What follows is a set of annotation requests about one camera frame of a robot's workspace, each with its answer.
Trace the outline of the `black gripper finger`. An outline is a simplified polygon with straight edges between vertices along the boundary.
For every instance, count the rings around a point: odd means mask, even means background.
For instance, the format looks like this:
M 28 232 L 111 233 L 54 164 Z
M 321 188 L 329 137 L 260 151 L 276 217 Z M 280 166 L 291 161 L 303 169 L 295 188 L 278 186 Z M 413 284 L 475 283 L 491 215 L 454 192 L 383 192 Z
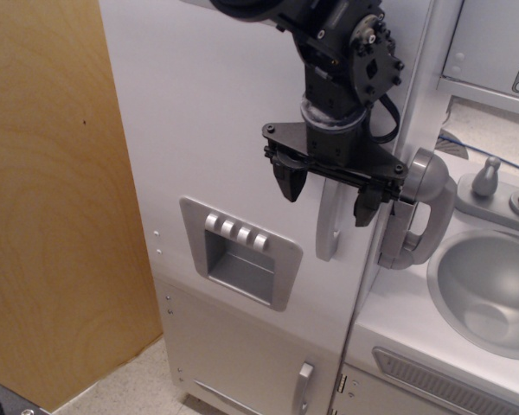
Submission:
M 363 188 L 358 192 L 354 205 L 356 227 L 367 227 L 381 204 L 381 192 L 375 188 Z
M 295 202 L 305 185 L 307 166 L 285 155 L 275 155 L 272 158 L 272 169 L 283 196 Z

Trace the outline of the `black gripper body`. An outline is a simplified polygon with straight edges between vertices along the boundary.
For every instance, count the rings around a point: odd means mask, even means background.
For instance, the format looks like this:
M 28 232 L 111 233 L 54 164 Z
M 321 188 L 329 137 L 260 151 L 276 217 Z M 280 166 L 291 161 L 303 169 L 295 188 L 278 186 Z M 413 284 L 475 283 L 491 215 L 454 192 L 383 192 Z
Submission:
M 316 108 L 306 110 L 306 120 L 298 123 L 268 123 L 262 127 L 267 139 L 265 156 L 275 155 L 303 162 L 309 172 L 360 190 L 375 188 L 381 201 L 398 200 L 407 176 L 407 167 L 382 148 L 397 137 L 400 114 L 388 97 L 380 99 L 395 122 L 384 136 L 371 134 L 372 106 L 361 108 L 349 118 L 327 118 Z

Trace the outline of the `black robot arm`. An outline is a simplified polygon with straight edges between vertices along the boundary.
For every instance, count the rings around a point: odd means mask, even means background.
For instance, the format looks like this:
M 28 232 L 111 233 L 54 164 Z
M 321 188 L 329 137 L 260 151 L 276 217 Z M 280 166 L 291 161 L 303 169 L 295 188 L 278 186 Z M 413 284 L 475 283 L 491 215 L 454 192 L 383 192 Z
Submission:
M 265 156 L 284 197 L 295 202 L 308 173 L 358 189 L 357 227 L 382 203 L 398 200 L 407 166 L 384 144 L 400 131 L 388 90 L 401 83 L 403 62 L 378 1 L 215 1 L 226 16 L 271 21 L 292 34 L 304 63 L 297 124 L 266 124 Z

